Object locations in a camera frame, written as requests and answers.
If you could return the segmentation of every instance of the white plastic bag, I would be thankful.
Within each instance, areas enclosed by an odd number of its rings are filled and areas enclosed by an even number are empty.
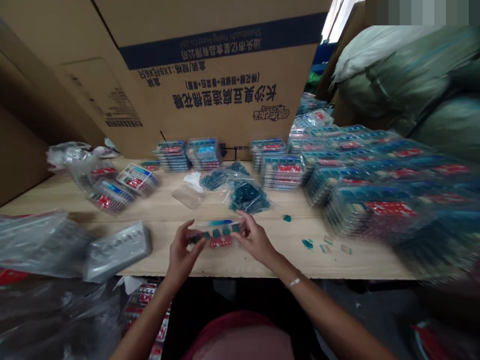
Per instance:
[[[370,26],[345,46],[336,63],[332,83],[363,72],[405,45],[439,30],[441,26]]]

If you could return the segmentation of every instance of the cardboard box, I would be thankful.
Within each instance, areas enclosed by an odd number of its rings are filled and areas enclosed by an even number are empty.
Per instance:
[[[103,145],[105,134],[4,22],[0,48],[1,106],[49,145]]]
[[[3,0],[0,15],[128,158],[288,136],[330,0]]]
[[[47,170],[48,145],[0,106],[0,206],[52,175]]]

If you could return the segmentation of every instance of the wooden table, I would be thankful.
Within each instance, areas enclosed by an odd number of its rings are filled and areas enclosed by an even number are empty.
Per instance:
[[[141,160],[118,158],[114,160],[122,170],[129,163]],[[251,164],[244,162],[250,171]],[[67,174],[57,174],[0,208],[2,215],[35,214],[60,208],[97,237],[113,234],[135,221],[143,221],[151,230],[153,253],[122,271],[122,275],[164,276],[169,265],[169,247],[178,226],[189,219],[212,220],[233,213],[222,202],[225,194],[208,192],[196,210],[172,197],[172,192],[183,183],[186,173],[155,172],[161,187],[148,199],[137,199],[119,216],[101,212],[85,199]],[[254,215],[262,225],[275,248],[310,278],[323,279],[377,279],[413,280],[414,277],[393,252],[380,244],[335,239],[329,245],[331,253],[323,253],[327,234],[321,220],[321,210],[310,208],[301,189],[297,191],[267,191],[276,204],[273,210]],[[283,215],[291,216],[291,222]],[[302,244],[302,239],[313,241],[313,250]],[[341,250],[341,244],[352,249],[352,254]],[[274,274],[254,260],[242,247],[206,248],[200,255],[192,276],[269,278]]]

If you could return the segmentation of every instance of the silver plastic packaging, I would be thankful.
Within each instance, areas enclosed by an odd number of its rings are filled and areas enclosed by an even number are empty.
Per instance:
[[[63,210],[0,223],[0,266],[59,278],[81,278],[94,240]]]
[[[151,253],[150,230],[139,221],[90,244],[83,280],[102,283]]]

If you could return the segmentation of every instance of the floor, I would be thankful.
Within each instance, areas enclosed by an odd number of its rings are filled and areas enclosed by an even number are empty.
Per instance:
[[[344,281],[316,280],[315,282],[379,338],[399,359],[418,359],[410,347],[409,324],[424,319],[427,312],[420,306],[412,290],[394,289],[357,293]],[[235,280],[214,280],[213,287],[225,298],[229,300],[235,298]],[[329,359],[337,360],[319,333],[317,337]]]

